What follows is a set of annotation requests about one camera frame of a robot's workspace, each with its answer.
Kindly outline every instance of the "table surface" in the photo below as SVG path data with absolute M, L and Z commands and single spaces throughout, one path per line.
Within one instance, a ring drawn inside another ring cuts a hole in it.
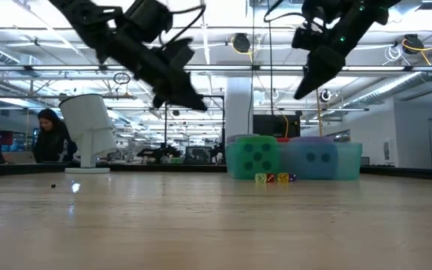
M 0 177 L 0 269 L 428 270 L 432 181 Z

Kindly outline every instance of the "white column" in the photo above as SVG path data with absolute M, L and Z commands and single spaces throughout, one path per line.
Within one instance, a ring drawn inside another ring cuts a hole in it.
M 253 95 L 251 78 L 228 78 L 224 95 L 226 138 L 253 133 Z

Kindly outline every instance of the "white cylinder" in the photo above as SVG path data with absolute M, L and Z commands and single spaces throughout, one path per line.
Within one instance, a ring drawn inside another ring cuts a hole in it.
M 67 130 L 78 149 L 83 149 L 85 134 L 92 134 L 91 157 L 104 156 L 117 149 L 113 123 L 100 94 L 82 94 L 59 104 Z

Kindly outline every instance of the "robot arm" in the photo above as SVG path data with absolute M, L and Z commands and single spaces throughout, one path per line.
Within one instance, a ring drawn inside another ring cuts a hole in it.
M 120 7 L 100 7 L 90 0 L 49 0 L 66 17 L 82 41 L 96 51 L 102 65 L 116 60 L 153 87 L 153 106 L 163 102 L 206 111 L 207 107 L 191 85 L 190 74 L 183 67 L 194 51 L 192 39 L 170 41 L 149 49 L 143 42 L 153 42 L 162 31 L 173 27 L 173 13 L 156 0 L 136 0 L 123 13 Z M 116 30 L 108 26 L 114 20 Z
M 277 0 L 269 8 L 268 16 L 283 0 Z M 299 100 L 335 78 L 346 65 L 346 57 L 356 47 L 359 40 L 373 25 L 388 23 L 388 9 L 401 0 L 306 0 L 302 13 L 288 13 L 278 18 L 298 15 L 306 19 L 304 27 L 296 29 L 291 47 L 310 51 L 304 68 L 304 78 L 295 93 Z M 313 29 L 314 19 L 324 24 L 319 31 Z M 340 18 L 339 22 L 327 29 L 329 24 Z

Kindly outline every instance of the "yellow dice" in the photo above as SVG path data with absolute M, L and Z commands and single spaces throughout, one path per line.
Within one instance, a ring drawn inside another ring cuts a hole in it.
M 277 181 L 280 183 L 289 183 L 290 182 L 290 174 L 288 173 L 278 173 Z

